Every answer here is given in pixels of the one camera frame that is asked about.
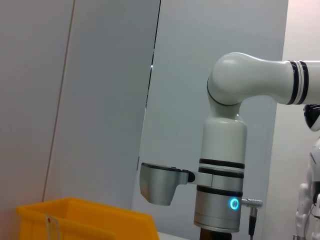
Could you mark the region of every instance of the black stripe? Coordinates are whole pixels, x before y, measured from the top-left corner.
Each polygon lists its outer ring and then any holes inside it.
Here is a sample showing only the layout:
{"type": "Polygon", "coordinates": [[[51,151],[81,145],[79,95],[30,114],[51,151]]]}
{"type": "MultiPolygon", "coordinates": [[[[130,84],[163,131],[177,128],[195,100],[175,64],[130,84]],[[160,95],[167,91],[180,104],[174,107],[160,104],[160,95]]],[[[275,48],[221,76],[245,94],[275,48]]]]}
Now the black stripe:
{"type": "Polygon", "coordinates": [[[204,174],[212,174],[212,175],[218,175],[218,176],[224,176],[224,177],[230,177],[230,178],[237,178],[237,179],[243,179],[245,177],[245,174],[243,172],[221,171],[221,170],[210,169],[206,167],[199,167],[198,172],[204,173],[204,174]]]}
{"type": "Polygon", "coordinates": [[[209,92],[208,82],[209,82],[209,78],[208,78],[208,80],[206,81],[206,90],[208,91],[208,94],[209,94],[210,98],[211,98],[213,101],[215,101],[217,104],[220,104],[220,105],[225,106],[225,107],[231,107],[231,106],[235,106],[235,105],[238,104],[238,103],[236,103],[236,104],[232,104],[232,105],[227,105],[227,104],[223,104],[223,103],[218,102],[217,100],[215,100],[214,97],[213,97],[213,96],[210,94],[210,92],[209,92]]]}
{"type": "Polygon", "coordinates": [[[232,161],[219,161],[219,160],[200,158],[199,163],[216,165],[216,166],[224,166],[224,167],[232,167],[237,169],[245,169],[245,165],[243,163],[232,162],[232,161]]]}
{"type": "Polygon", "coordinates": [[[303,84],[303,91],[302,91],[302,95],[301,98],[299,100],[299,102],[297,104],[302,104],[308,94],[308,89],[309,89],[309,71],[308,71],[308,67],[307,64],[304,61],[299,61],[302,65],[302,69],[303,69],[303,78],[304,78],[304,84],[303,84]]]}
{"type": "Polygon", "coordinates": [[[287,105],[293,104],[298,95],[298,88],[299,88],[299,73],[298,73],[298,66],[294,61],[289,60],[292,65],[293,69],[293,88],[292,88],[292,95],[290,101],[287,105]]]}
{"type": "Polygon", "coordinates": [[[216,188],[210,188],[206,186],[196,186],[196,190],[199,192],[204,192],[208,194],[217,194],[217,195],[223,195],[223,196],[229,196],[229,197],[238,197],[241,198],[243,196],[242,191],[229,191],[229,190],[222,190],[222,189],[216,189],[216,188]]]}
{"type": "Polygon", "coordinates": [[[314,161],[314,163],[317,164],[316,161],[315,161],[315,159],[314,159],[314,156],[312,155],[311,152],[310,152],[310,157],[312,158],[312,160],[314,161]]]}

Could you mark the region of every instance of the cable connector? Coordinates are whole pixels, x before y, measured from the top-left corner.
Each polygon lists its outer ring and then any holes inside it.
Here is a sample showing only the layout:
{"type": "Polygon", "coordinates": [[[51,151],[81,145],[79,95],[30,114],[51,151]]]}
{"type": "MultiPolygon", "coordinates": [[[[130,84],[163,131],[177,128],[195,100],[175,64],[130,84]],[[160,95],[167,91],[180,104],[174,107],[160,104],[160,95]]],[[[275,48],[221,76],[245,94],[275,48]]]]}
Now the cable connector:
{"type": "Polygon", "coordinates": [[[250,240],[252,240],[255,234],[258,209],[262,208],[263,202],[261,200],[247,198],[247,199],[242,199],[241,204],[243,206],[250,208],[248,234],[250,235],[250,240]]]}

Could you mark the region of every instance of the white wall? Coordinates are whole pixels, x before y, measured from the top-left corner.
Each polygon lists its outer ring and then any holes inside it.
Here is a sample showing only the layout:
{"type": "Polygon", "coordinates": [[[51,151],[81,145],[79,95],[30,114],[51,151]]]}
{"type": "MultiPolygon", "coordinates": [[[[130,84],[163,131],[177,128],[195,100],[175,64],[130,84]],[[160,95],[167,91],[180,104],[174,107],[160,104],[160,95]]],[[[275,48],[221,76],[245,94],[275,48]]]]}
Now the white wall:
{"type": "MultiPolygon", "coordinates": [[[[320,1],[289,0],[283,60],[320,59],[319,16],[320,1]]],[[[264,240],[290,240],[296,233],[299,185],[306,182],[309,152],[319,136],[307,127],[303,107],[277,105],[264,240]]],[[[307,239],[311,239],[310,228],[307,239]]]]}
{"type": "Polygon", "coordinates": [[[0,3],[0,239],[16,240],[16,207],[41,202],[72,0],[0,3]]]}
{"type": "MultiPolygon", "coordinates": [[[[286,0],[162,0],[140,162],[196,171],[203,123],[209,114],[206,82],[224,54],[243,52],[281,60],[286,0]]],[[[255,97],[240,114],[248,126],[244,197],[266,200],[276,103],[255,97]]],[[[149,213],[158,231],[199,239],[193,224],[196,186],[178,186],[171,206],[148,203],[137,174],[132,209],[149,213]]],[[[256,239],[262,238],[264,208],[259,211],[256,239]]],[[[243,208],[240,232],[248,239],[249,210],[243,208]]]]}
{"type": "Polygon", "coordinates": [[[45,200],[130,208],[159,0],[76,0],[45,200]]]}

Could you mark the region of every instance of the vertical seam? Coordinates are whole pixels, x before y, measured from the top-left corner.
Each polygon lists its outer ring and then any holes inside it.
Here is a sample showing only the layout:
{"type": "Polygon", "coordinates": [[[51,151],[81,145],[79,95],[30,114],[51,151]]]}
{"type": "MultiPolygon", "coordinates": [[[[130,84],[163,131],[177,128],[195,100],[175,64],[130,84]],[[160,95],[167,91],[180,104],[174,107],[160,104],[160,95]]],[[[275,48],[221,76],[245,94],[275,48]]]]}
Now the vertical seam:
{"type": "Polygon", "coordinates": [[[46,170],[46,176],[45,176],[45,181],[44,181],[42,202],[45,200],[46,188],[47,188],[47,183],[48,183],[48,176],[49,176],[49,171],[50,171],[52,157],[53,157],[53,148],[54,148],[55,136],[57,133],[57,122],[58,122],[58,115],[59,115],[59,109],[60,109],[60,103],[61,103],[61,95],[62,95],[62,89],[63,89],[63,85],[64,85],[64,81],[65,81],[65,77],[66,77],[66,71],[67,71],[67,60],[68,60],[68,55],[69,55],[69,45],[70,45],[70,39],[71,39],[72,24],[73,24],[73,20],[74,20],[75,6],[76,6],[76,0],[73,0],[72,10],[71,10],[71,18],[70,18],[70,24],[69,24],[69,31],[68,31],[68,38],[67,38],[67,42],[66,42],[65,55],[64,55],[64,64],[63,64],[63,70],[62,70],[60,92],[59,92],[58,104],[57,104],[57,108],[56,108],[55,122],[54,122],[54,128],[53,128],[50,154],[49,154],[49,162],[48,162],[48,167],[46,170]]]}
{"type": "MultiPolygon", "coordinates": [[[[159,25],[159,17],[160,17],[160,9],[161,9],[161,0],[159,1],[158,18],[157,18],[157,20],[156,20],[156,27],[155,27],[155,35],[154,35],[154,44],[153,44],[153,54],[152,54],[151,66],[154,65],[154,57],[155,57],[155,51],[156,51],[156,41],[157,41],[157,33],[158,33],[158,25],[159,25]]],[[[152,75],[152,67],[150,67],[150,75],[149,75],[148,91],[147,91],[147,93],[146,93],[145,108],[147,108],[147,104],[148,104],[148,97],[149,97],[149,89],[150,89],[151,75],[152,75]]]]}

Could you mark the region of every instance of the metal connector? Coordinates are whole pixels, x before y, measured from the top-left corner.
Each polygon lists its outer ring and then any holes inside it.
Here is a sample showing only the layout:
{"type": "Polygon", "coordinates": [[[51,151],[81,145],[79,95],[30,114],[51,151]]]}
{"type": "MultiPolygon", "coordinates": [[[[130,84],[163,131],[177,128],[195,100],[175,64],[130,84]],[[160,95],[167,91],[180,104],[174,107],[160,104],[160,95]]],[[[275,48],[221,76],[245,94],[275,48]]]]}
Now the metal connector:
{"type": "Polygon", "coordinates": [[[248,208],[262,208],[263,207],[263,202],[261,200],[257,200],[257,199],[242,199],[241,204],[243,206],[246,206],[248,208]]]}
{"type": "Polygon", "coordinates": [[[256,207],[250,207],[250,216],[257,217],[258,209],[256,207]]]}

